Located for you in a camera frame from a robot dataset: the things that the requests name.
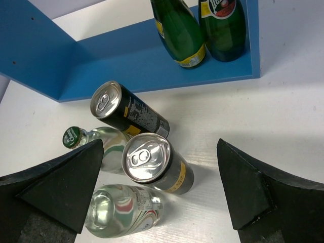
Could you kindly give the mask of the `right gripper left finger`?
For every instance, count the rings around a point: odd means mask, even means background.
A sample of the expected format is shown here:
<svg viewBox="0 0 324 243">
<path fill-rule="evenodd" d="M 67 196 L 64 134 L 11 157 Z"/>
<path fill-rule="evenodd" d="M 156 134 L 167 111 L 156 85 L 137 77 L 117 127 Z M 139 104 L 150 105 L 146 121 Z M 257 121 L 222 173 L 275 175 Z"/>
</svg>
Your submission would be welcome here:
<svg viewBox="0 0 324 243">
<path fill-rule="evenodd" d="M 1 242 L 75 242 L 103 159 L 96 139 L 60 157 L 1 177 Z"/>
</svg>

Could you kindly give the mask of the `clear Chang bottle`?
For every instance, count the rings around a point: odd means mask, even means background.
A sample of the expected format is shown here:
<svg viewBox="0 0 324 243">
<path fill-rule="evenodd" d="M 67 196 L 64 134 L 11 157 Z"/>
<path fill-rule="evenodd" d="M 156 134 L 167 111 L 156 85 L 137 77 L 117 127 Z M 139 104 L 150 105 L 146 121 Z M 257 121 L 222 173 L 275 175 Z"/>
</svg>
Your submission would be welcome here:
<svg viewBox="0 0 324 243">
<path fill-rule="evenodd" d="M 72 126 L 64 132 L 62 143 L 66 148 L 76 149 L 91 141 L 101 139 L 104 149 L 101 170 L 123 175 L 122 154 L 131 138 L 131 135 L 111 127 L 98 127 L 86 131 L 80 127 Z"/>
<path fill-rule="evenodd" d="M 162 197 L 152 189 L 104 185 L 92 195 L 85 227 L 96 237 L 117 238 L 152 228 L 163 209 Z"/>
</svg>

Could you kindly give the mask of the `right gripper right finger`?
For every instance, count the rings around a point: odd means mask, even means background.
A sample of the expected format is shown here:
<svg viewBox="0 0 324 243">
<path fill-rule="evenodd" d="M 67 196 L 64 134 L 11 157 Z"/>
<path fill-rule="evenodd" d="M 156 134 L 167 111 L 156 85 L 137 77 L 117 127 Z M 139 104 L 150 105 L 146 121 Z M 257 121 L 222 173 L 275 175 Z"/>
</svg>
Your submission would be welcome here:
<svg viewBox="0 0 324 243">
<path fill-rule="evenodd" d="M 323 242 L 323 184 L 217 143 L 221 181 L 240 242 Z"/>
</svg>

